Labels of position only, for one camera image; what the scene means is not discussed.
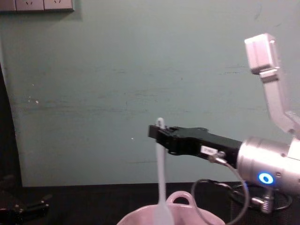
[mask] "plastic spoon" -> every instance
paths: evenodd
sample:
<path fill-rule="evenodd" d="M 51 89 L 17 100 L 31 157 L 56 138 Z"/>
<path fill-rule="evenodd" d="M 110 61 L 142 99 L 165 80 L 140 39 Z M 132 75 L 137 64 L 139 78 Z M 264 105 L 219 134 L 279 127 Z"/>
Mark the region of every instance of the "plastic spoon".
<path fill-rule="evenodd" d="M 158 118 L 156 126 L 165 129 L 165 121 Z M 173 215 L 165 197 L 165 148 L 156 143 L 159 201 L 154 209 L 154 225 L 174 225 Z"/>

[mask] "blue led ring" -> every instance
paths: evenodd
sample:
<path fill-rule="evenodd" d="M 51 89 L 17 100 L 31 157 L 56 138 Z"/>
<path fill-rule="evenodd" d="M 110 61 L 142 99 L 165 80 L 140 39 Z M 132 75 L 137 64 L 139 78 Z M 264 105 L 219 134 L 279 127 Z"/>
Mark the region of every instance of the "blue led ring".
<path fill-rule="evenodd" d="M 261 173 L 258 176 L 258 179 L 264 184 L 272 184 L 274 182 L 273 177 L 266 172 Z"/>

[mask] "sticker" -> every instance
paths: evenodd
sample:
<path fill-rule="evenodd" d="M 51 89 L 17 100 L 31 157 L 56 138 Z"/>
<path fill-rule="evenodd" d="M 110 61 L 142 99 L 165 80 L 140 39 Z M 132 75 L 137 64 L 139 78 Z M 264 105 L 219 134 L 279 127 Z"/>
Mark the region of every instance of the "sticker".
<path fill-rule="evenodd" d="M 217 154 L 218 150 L 202 145 L 200 152 L 203 153 L 203 154 L 212 156 L 212 155 Z"/>

